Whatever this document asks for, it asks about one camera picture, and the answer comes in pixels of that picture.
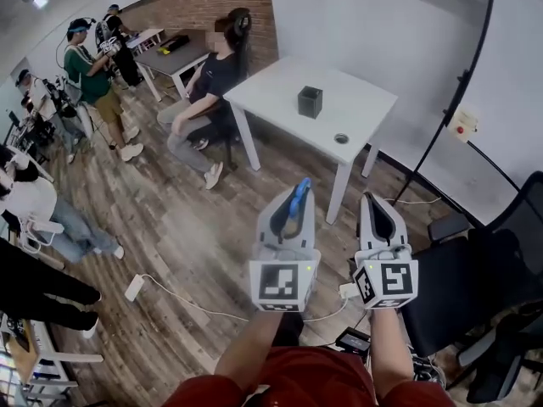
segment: black pants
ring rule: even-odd
[[[299,335],[302,330],[304,330],[302,315],[299,312],[285,312],[272,347],[299,347]]]
[[[12,318],[51,322],[74,330],[94,326],[98,314],[81,312],[44,293],[81,304],[94,304],[100,293],[86,283],[32,258],[0,238],[0,310]]]
[[[137,73],[137,65],[134,57],[126,45],[113,57],[117,68],[119,68],[122,78],[129,86],[136,86],[140,82],[140,76]]]

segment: blue jeans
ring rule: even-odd
[[[75,122],[73,122],[74,119],[75,118],[71,118],[71,120],[61,118],[59,114],[55,113],[53,116],[51,116],[49,121],[51,124],[53,124],[55,130],[59,134],[66,151],[68,151],[68,154],[75,152],[74,140],[81,139],[83,136],[85,136],[85,133],[77,127]]]
[[[72,264],[80,262],[94,248],[112,254],[119,247],[117,240],[87,220],[60,196],[54,206],[51,221],[64,226],[64,232],[54,236],[51,247]],[[51,239],[49,232],[40,232],[40,235],[44,240]]]

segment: red shirt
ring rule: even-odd
[[[327,348],[272,348],[255,387],[244,393],[224,376],[183,382],[163,407],[241,407],[258,385],[269,388],[247,405],[259,407],[373,407],[372,378],[361,358]],[[384,407],[454,407],[431,382],[405,382],[379,404]]]

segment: brick wall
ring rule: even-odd
[[[249,72],[277,60],[277,36],[272,0],[142,0],[123,11],[121,18],[133,30],[165,28],[168,34],[185,28],[213,30],[217,17],[234,8],[249,8],[253,27],[249,37]]]

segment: gray pants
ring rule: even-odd
[[[81,131],[77,125],[67,118],[61,118],[59,114],[55,113],[51,116],[49,122],[51,122],[55,130],[59,133],[60,139],[66,148],[68,154],[74,153],[74,140],[81,139],[85,136],[85,133]]]
[[[171,132],[171,124],[173,124],[173,121],[189,106],[190,102],[187,99],[172,104],[167,109],[160,111],[157,116],[157,121],[162,125],[162,128],[170,133],[167,142],[170,152],[173,153],[179,161],[188,164],[193,169],[206,173],[210,171],[213,164],[200,151],[191,148],[191,142],[187,140],[187,137],[191,132],[209,125],[211,123],[209,118],[207,116],[200,116],[194,120],[188,120],[183,124],[180,136]]]
[[[117,240],[87,220],[60,196],[54,206],[51,221],[64,226],[64,232],[54,236],[51,247],[72,264],[80,262],[94,248],[112,254],[119,247]],[[44,240],[51,239],[49,232],[40,232],[39,235]]]

